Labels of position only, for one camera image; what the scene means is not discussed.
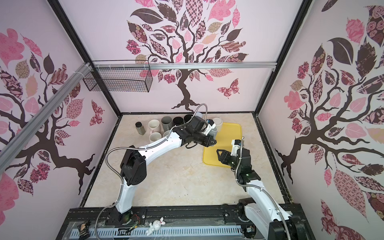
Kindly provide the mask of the black mug white base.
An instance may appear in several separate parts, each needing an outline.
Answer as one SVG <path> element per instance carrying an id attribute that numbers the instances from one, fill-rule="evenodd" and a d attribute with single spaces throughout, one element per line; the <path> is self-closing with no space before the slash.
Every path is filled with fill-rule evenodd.
<path id="1" fill-rule="evenodd" d="M 182 118 L 182 117 L 175 117 L 175 118 L 173 118 L 173 126 L 181 126 L 184 123 L 185 123 L 184 122 L 184 118 Z"/>

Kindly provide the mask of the pink mug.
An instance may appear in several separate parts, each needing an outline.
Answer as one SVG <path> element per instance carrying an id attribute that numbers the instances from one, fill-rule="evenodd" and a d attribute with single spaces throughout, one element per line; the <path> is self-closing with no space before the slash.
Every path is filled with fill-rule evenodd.
<path id="1" fill-rule="evenodd" d="M 148 127 L 150 129 L 150 134 L 159 133 L 161 131 L 160 121 L 159 120 L 150 120 L 148 122 Z"/>

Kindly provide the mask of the all black mug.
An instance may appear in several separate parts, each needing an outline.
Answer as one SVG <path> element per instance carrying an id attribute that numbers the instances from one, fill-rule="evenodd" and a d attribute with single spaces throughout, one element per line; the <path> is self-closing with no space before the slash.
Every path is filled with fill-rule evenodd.
<path id="1" fill-rule="evenodd" d="M 192 114 L 187 114 L 184 116 L 184 123 L 188 123 L 192 119 Z"/>

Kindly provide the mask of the cream mug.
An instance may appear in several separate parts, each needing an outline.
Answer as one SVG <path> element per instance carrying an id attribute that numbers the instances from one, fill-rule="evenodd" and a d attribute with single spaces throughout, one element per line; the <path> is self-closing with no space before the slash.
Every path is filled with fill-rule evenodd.
<path id="1" fill-rule="evenodd" d="M 165 131 L 165 132 L 164 132 L 164 134 L 163 134 L 163 137 L 164 137 L 164 138 L 168 138 L 168 137 L 169 137 L 169 134 L 170 134 L 170 132 L 171 132 L 170 130 L 168 130 L 168 131 Z"/>

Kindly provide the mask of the grey mug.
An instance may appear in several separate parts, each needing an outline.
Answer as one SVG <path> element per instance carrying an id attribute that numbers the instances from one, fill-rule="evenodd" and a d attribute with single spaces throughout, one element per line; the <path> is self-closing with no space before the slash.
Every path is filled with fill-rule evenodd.
<path id="1" fill-rule="evenodd" d="M 218 129 L 217 129 L 217 127 L 212 128 L 212 129 L 210 130 L 210 132 L 209 132 L 209 135 L 212 136 L 214 139 L 216 138 L 217 134 L 218 134 Z"/>
<path id="2" fill-rule="evenodd" d="M 161 119 L 161 124 L 164 132 L 169 131 L 173 127 L 173 119 L 170 116 L 165 116 Z"/>

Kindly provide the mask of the grey mug front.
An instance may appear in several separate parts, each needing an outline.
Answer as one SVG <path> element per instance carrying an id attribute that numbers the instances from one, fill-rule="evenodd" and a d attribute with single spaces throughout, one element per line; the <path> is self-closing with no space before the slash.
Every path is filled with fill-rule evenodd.
<path id="1" fill-rule="evenodd" d="M 165 116 L 161 119 L 161 124 L 164 132 L 169 131 L 173 127 L 173 119 L 170 116 Z"/>

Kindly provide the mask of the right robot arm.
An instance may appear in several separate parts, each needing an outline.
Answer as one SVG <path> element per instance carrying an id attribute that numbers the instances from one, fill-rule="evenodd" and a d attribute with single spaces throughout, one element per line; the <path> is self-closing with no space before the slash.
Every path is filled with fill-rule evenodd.
<path id="1" fill-rule="evenodd" d="M 265 240 L 307 240 L 309 237 L 301 219 L 277 203 L 253 170 L 244 140 L 233 140 L 231 151 L 217 150 L 219 162 L 231 168 L 236 183 L 252 198 L 250 203 L 241 204 L 239 217 L 244 216 L 252 222 Z"/>

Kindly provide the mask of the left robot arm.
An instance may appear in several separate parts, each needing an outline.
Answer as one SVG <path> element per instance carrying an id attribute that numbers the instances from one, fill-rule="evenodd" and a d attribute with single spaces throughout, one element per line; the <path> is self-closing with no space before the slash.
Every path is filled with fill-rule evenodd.
<path id="1" fill-rule="evenodd" d="M 204 147 L 211 147 L 217 143 L 216 137 L 213 134 L 213 129 L 216 125 L 213 120 L 208 119 L 208 111 L 205 112 L 203 118 L 197 115 L 199 108 L 202 106 L 208 107 L 206 104 L 198 105 L 192 118 L 180 126 L 172 127 L 166 137 L 139 148 L 118 147 L 107 152 L 105 163 L 120 178 L 121 183 L 117 200 L 112 205 L 104 207 L 96 218 L 95 236 L 98 240 L 101 239 L 98 226 L 102 213 L 106 209 L 116 209 L 122 216 L 132 209 L 137 186 L 146 178 L 147 166 L 151 162 L 165 153 L 191 142 Z M 119 150 L 126 151 L 121 163 L 120 172 L 109 163 L 109 155 Z"/>

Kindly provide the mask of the white ribbed mug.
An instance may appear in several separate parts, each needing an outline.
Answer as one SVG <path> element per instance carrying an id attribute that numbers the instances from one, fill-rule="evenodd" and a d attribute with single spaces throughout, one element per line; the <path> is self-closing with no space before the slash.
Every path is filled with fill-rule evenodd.
<path id="1" fill-rule="evenodd" d="M 150 143 L 154 143 L 162 138 L 162 134 L 159 132 L 153 132 L 149 136 Z"/>

